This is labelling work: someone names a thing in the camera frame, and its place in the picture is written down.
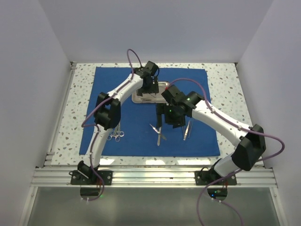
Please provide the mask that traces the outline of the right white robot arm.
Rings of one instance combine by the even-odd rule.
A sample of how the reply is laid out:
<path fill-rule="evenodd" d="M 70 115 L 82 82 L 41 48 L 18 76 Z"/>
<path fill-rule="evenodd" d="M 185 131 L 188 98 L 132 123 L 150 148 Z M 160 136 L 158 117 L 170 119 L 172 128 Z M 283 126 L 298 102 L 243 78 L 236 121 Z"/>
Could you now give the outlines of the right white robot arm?
<path fill-rule="evenodd" d="M 200 172 L 205 184 L 220 185 L 228 174 L 236 170 L 250 171 L 265 152 L 261 126 L 239 123 L 207 103 L 202 95 L 194 91 L 186 95 L 175 85 L 165 88 L 162 97 L 166 103 L 156 105 L 157 128 L 163 123 L 181 128 L 186 124 L 185 118 L 190 117 L 210 126 L 235 147 L 233 153 L 219 159 L 209 170 Z"/>

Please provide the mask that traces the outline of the silver instrument tray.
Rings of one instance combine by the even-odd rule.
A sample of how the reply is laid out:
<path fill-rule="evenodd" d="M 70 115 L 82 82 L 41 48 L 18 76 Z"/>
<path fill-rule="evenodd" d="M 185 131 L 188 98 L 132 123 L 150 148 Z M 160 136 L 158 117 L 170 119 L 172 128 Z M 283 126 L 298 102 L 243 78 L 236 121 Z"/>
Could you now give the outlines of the silver instrument tray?
<path fill-rule="evenodd" d="M 166 87 L 169 85 L 167 81 L 159 81 L 158 82 L 158 95 L 157 98 L 151 97 L 149 94 L 143 94 L 142 96 L 138 96 L 137 93 L 132 94 L 132 102 L 135 104 L 157 104 L 157 103 L 166 103 L 166 100 L 161 95 L 163 91 L 165 91 Z"/>

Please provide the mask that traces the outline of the blue surgical drape cloth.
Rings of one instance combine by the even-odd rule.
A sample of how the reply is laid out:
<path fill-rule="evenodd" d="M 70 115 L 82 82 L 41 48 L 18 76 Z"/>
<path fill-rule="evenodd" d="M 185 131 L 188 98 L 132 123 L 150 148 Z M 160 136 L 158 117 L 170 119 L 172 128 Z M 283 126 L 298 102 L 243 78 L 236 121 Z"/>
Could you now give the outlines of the blue surgical drape cloth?
<path fill-rule="evenodd" d="M 107 93 L 121 84 L 131 73 L 130 68 L 97 67 L 95 78 L 87 107 L 91 113 L 96 107 L 97 96 Z M 159 81 L 173 81 L 178 78 L 189 78 L 198 82 L 205 90 L 209 101 L 207 73 L 204 69 L 162 68 Z M 200 87 L 189 81 L 178 81 L 177 88 L 184 94 L 195 91 L 203 95 Z M 173 129 L 164 124 L 162 133 L 167 140 L 161 140 L 157 145 L 158 134 L 150 124 L 156 124 L 156 106 L 154 104 L 135 104 L 129 97 L 121 106 L 121 129 L 125 135 L 119 142 L 115 139 L 106 141 L 102 155 L 105 156 L 158 156 L 158 157 L 209 157 L 219 156 L 220 149 L 216 131 L 206 124 L 193 120 L 190 137 L 185 141 L 182 129 Z M 84 128 L 79 154 L 89 151 L 89 144 L 95 127 Z"/>

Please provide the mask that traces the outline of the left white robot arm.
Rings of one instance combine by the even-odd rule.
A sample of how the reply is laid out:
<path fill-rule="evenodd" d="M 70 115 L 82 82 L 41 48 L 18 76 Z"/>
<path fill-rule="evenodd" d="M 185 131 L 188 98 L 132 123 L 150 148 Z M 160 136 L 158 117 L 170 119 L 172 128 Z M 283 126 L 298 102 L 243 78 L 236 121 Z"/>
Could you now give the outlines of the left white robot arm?
<path fill-rule="evenodd" d="M 71 185 L 104 186 L 104 176 L 98 170 L 99 161 L 110 133 L 120 123 L 122 104 L 136 91 L 158 93 L 159 67 L 148 61 L 145 66 L 131 68 L 129 76 L 108 93 L 101 92 L 95 108 L 82 123 L 82 128 L 94 127 L 85 158 L 71 171 Z"/>

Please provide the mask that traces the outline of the steel surgical scissors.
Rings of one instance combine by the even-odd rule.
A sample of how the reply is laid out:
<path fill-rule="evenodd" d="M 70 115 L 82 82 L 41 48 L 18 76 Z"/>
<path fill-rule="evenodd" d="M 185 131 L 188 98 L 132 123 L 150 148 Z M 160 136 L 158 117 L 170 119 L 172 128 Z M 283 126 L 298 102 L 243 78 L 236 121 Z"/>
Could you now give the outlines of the steel surgical scissors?
<path fill-rule="evenodd" d="M 117 127 L 117 136 L 118 137 L 123 137 L 124 136 L 124 132 L 121 130 L 120 122 L 119 122 L 118 127 Z"/>

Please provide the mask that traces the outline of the broad steel tweezers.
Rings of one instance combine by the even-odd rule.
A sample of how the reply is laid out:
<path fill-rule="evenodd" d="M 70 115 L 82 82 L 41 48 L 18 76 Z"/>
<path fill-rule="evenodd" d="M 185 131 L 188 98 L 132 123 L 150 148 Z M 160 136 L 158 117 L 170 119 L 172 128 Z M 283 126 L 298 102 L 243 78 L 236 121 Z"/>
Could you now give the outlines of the broad steel tweezers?
<path fill-rule="evenodd" d="M 190 130 L 190 121 L 188 122 L 188 125 L 185 129 L 185 132 L 184 132 L 184 135 L 183 135 L 183 140 L 186 140 L 189 130 Z"/>

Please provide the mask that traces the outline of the steel surgical forceps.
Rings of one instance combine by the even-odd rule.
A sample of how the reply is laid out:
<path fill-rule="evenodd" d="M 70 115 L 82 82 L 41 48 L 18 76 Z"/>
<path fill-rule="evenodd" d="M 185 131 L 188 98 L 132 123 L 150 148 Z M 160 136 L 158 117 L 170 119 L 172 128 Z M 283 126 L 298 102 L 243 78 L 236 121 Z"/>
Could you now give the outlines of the steel surgical forceps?
<path fill-rule="evenodd" d="M 107 140 L 117 139 L 117 130 L 113 129 L 107 137 Z"/>

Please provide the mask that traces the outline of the steel hemostat clamp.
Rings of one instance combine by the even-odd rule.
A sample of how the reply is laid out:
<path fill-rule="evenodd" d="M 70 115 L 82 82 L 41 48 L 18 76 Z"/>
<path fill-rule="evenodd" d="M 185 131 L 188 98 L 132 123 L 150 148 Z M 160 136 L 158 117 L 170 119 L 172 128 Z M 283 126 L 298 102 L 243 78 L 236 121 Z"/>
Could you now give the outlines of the steel hemostat clamp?
<path fill-rule="evenodd" d="M 121 134 L 120 125 L 116 126 L 113 134 L 114 134 L 114 137 L 115 137 L 115 141 L 119 142 L 120 141 L 120 134 Z"/>

